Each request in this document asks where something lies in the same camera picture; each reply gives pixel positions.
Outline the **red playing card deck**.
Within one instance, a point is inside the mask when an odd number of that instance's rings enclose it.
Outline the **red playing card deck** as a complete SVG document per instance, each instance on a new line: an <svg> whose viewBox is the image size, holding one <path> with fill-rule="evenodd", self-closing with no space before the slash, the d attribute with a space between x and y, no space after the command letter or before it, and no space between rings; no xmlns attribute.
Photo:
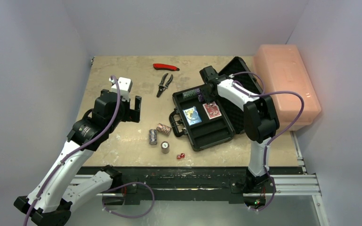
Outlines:
<svg viewBox="0 0 362 226"><path fill-rule="evenodd" d="M222 116L220 108L215 102L211 102L209 104L203 104L203 108L210 120Z"/></svg>

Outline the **purple 500 chip stack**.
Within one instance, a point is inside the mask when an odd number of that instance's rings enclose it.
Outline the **purple 500 chip stack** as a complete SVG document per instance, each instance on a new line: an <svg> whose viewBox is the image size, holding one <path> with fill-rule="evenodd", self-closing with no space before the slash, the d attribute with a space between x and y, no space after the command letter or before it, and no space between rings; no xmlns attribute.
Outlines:
<svg viewBox="0 0 362 226"><path fill-rule="evenodd" d="M205 103L206 102L205 97L204 97L203 94L198 94L198 100L199 100L200 103Z"/></svg>

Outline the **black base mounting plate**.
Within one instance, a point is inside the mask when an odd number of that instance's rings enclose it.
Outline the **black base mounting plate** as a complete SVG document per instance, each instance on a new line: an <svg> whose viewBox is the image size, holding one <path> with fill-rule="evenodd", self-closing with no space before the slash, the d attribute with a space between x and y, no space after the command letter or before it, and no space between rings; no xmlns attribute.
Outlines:
<svg viewBox="0 0 362 226"><path fill-rule="evenodd" d="M297 175L297 167L271 167L254 179L246 167L103 167L114 173L112 192L102 192L107 205L139 205L141 201L221 201L261 207L276 194L274 175Z"/></svg>

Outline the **green blue chip stack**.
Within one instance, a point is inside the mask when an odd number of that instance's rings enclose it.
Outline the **green blue chip stack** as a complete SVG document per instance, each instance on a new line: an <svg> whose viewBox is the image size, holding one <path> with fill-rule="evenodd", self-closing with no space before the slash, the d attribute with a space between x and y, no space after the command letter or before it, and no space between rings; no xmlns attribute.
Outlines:
<svg viewBox="0 0 362 226"><path fill-rule="evenodd" d="M188 99L190 97L195 97L197 95L196 90L189 90L182 93L183 99Z"/></svg>

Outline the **orange blue chip stack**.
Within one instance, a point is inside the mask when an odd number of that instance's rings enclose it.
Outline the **orange blue chip stack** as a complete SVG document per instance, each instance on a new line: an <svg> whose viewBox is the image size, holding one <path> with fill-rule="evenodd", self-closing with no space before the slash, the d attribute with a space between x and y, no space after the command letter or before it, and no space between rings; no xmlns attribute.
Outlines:
<svg viewBox="0 0 362 226"><path fill-rule="evenodd" d="M172 128L170 126L159 123L156 127L156 130L166 136L169 136L172 131Z"/></svg>
<svg viewBox="0 0 362 226"><path fill-rule="evenodd" d="M149 141L150 145L157 144L157 130L156 129L150 129L148 131L148 141Z"/></svg>

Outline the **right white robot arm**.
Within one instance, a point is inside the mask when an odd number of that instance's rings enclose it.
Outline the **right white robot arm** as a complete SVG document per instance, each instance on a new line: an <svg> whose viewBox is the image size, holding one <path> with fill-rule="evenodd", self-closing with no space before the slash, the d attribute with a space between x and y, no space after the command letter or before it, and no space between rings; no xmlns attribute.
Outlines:
<svg viewBox="0 0 362 226"><path fill-rule="evenodd" d="M267 150L270 140L275 137L280 124L273 101L264 93L255 94L245 89L234 77L241 74L254 74L252 72L238 72L231 75L219 75L217 71L208 66L199 71L204 82L201 93L207 103L219 97L230 101L243 112L241 120L244 132L251 140L251 153L248 171L251 176L246 178L246 186L250 191L256 192L264 186L263 175L268 173Z"/></svg>

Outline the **red utility knife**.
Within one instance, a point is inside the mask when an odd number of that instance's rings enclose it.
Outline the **red utility knife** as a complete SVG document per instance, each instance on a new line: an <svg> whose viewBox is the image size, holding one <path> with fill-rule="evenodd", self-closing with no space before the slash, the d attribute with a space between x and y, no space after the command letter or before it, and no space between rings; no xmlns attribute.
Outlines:
<svg viewBox="0 0 362 226"><path fill-rule="evenodd" d="M166 70L166 71L179 71L180 70L178 67L176 67L174 65L159 64L159 63L155 63L152 65L155 70Z"/></svg>

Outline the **black poker set case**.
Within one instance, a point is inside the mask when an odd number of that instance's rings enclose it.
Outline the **black poker set case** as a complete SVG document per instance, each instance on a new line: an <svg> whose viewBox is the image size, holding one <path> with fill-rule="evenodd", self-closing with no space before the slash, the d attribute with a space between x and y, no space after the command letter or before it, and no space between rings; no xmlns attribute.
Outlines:
<svg viewBox="0 0 362 226"><path fill-rule="evenodd" d="M204 85L173 93L174 111L169 115L170 125L176 137L187 136L194 151L201 151L211 146L228 142L234 135L244 132L241 117L243 112L230 101L219 97L214 102L219 106L221 117L209 119L198 96L183 99L182 93L201 89ZM195 106L202 122L190 126L182 110Z"/></svg>

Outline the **black grey pliers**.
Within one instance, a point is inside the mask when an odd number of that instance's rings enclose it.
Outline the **black grey pliers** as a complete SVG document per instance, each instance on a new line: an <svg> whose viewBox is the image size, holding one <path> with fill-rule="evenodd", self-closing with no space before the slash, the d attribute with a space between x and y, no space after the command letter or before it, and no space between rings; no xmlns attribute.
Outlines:
<svg viewBox="0 0 362 226"><path fill-rule="evenodd" d="M171 74L169 79L166 81L166 77L167 77L168 73L164 74L161 78L161 81L158 85L158 92L156 94L156 97L159 98L162 93L168 89L170 83L173 81L173 75Z"/></svg>

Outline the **blue playing card deck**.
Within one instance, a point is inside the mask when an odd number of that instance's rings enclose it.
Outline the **blue playing card deck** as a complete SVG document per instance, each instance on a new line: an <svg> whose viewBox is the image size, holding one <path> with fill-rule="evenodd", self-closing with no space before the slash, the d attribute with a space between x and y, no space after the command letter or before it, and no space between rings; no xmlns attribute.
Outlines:
<svg viewBox="0 0 362 226"><path fill-rule="evenodd" d="M199 116L199 113L197 111L197 108L195 106L182 110L184 113L184 116L187 120L187 123L192 126L198 123L201 123L201 117Z"/></svg>

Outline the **pink plastic storage bin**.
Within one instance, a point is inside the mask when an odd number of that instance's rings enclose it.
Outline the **pink plastic storage bin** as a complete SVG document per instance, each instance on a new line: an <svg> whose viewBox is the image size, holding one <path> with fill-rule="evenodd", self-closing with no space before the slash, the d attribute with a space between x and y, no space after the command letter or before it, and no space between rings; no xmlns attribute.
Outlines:
<svg viewBox="0 0 362 226"><path fill-rule="evenodd" d="M261 45L253 57L253 68L266 93L293 91L303 98L304 110L290 131L313 123L321 106L296 45Z"/></svg>

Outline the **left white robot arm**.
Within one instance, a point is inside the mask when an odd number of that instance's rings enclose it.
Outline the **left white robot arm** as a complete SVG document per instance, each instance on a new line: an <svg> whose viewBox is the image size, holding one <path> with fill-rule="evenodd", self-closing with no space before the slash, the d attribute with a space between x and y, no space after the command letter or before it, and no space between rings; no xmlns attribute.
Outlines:
<svg viewBox="0 0 362 226"><path fill-rule="evenodd" d="M122 173L107 165L74 188L69 185L83 164L105 142L120 122L140 121L142 98L135 108L125 94L103 89L94 107L74 123L59 157L40 184L27 196L19 196L14 206L38 226L63 226L77 208L98 193L115 193L123 187Z"/></svg>

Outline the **brown 100 chip stack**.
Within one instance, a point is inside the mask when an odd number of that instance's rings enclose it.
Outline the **brown 100 chip stack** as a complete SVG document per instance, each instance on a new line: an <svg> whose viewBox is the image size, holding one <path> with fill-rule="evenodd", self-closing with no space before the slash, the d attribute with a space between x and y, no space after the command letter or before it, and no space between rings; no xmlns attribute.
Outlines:
<svg viewBox="0 0 362 226"><path fill-rule="evenodd" d="M161 143L161 152L163 154L167 154L169 153L170 149L169 149L169 143L167 141L164 141Z"/></svg>

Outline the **purple chip stack in case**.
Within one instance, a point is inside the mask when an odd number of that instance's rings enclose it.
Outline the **purple chip stack in case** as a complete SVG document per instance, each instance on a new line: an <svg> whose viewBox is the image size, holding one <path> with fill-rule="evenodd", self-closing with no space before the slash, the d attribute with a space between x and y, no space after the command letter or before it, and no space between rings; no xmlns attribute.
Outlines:
<svg viewBox="0 0 362 226"><path fill-rule="evenodd" d="M195 93L197 96L201 96L202 93L201 93L201 90L200 89L195 89Z"/></svg>

